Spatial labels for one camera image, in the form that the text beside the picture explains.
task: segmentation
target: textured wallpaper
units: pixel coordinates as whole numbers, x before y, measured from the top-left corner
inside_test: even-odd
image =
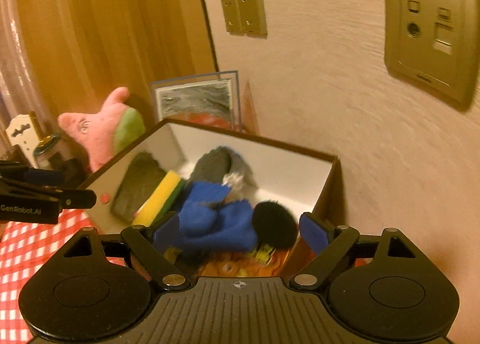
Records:
[[[267,39],[229,35],[220,0],[206,4],[261,133],[339,155],[347,223],[400,228],[460,293],[450,338],[480,342],[480,94],[462,113],[390,76],[383,0],[265,0]]]

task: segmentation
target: patrick star plush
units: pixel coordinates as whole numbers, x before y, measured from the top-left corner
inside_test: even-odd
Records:
[[[87,150],[92,172],[145,132],[140,112],[123,104],[129,96],[128,88],[120,87],[97,114],[67,112],[58,117],[60,128]]]

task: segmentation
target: red and white checkered tablecloth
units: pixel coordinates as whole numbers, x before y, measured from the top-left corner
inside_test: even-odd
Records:
[[[50,256],[85,226],[93,224],[82,210],[64,210],[57,225],[8,223],[0,242],[0,344],[31,339],[18,309],[18,294]]]

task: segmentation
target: black bat decoration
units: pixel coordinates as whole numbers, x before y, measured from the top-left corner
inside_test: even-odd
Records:
[[[22,124],[22,125],[20,126],[20,130],[15,129],[14,132],[11,134],[11,136],[12,136],[13,138],[15,138],[18,134],[23,134],[23,132],[24,132],[25,130],[28,130],[29,128],[30,128],[30,124],[29,124],[29,123],[27,123],[27,124]]]

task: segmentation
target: open box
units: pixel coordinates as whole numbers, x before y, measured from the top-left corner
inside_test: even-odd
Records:
[[[218,146],[232,148],[250,165],[252,175],[244,195],[253,207],[264,200],[278,201],[290,209],[297,222],[306,211],[319,218],[327,216],[333,179],[339,169],[336,156],[262,137],[164,119],[82,184],[98,197],[110,196],[109,202],[103,204],[99,199],[87,210],[89,217],[108,234],[119,233],[128,226],[110,213],[110,205],[138,153],[151,153],[164,170],[174,170],[188,179],[198,159]],[[299,237],[281,275],[294,274],[303,267],[311,258],[306,251],[308,247]]]

